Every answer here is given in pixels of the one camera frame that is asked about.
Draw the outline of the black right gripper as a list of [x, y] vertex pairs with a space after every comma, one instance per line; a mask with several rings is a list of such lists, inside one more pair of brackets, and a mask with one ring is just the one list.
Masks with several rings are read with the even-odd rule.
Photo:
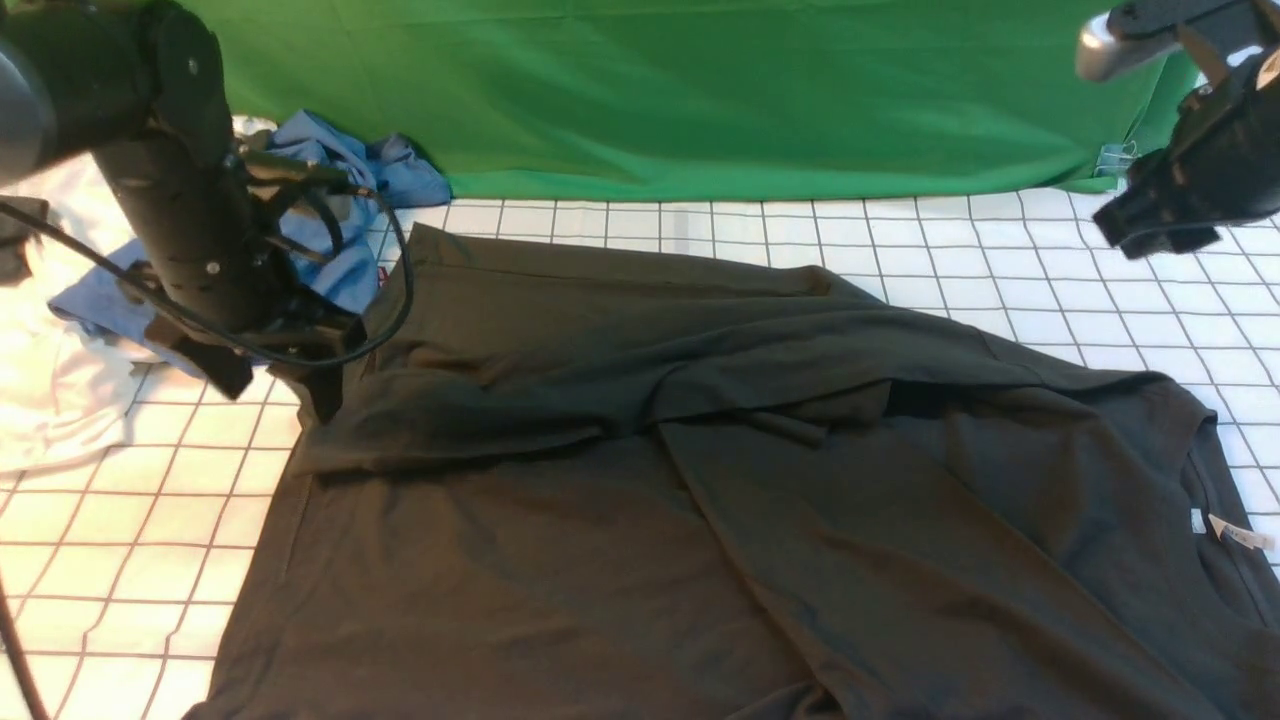
[[1167, 146], [1134, 161], [1126, 188], [1092, 220], [1137, 260], [1201, 251], [1219, 228], [1268, 219], [1277, 206], [1277, 81], [1248, 79], [1188, 94]]

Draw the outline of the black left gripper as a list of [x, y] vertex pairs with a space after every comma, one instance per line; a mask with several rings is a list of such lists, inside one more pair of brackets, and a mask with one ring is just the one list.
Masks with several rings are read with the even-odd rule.
[[239, 398], [264, 366], [300, 400], [307, 421], [328, 421], [344, 400], [346, 366], [371, 352], [364, 319], [306, 290], [285, 301], [269, 320], [229, 331], [173, 302], [165, 292], [143, 290], [155, 309], [145, 340], [193, 369], [228, 398]]

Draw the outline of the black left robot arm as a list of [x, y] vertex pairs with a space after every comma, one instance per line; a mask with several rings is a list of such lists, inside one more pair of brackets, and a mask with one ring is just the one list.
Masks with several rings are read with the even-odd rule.
[[297, 204], [342, 246], [328, 196], [370, 197], [332, 167], [279, 158], [233, 132], [216, 36], [174, 1], [33, 1], [3, 13], [3, 182], [90, 155], [143, 259], [97, 258], [151, 307], [146, 342], [229, 398], [253, 360], [319, 421], [342, 405], [347, 364], [369, 354], [361, 316], [311, 290], [287, 237]]

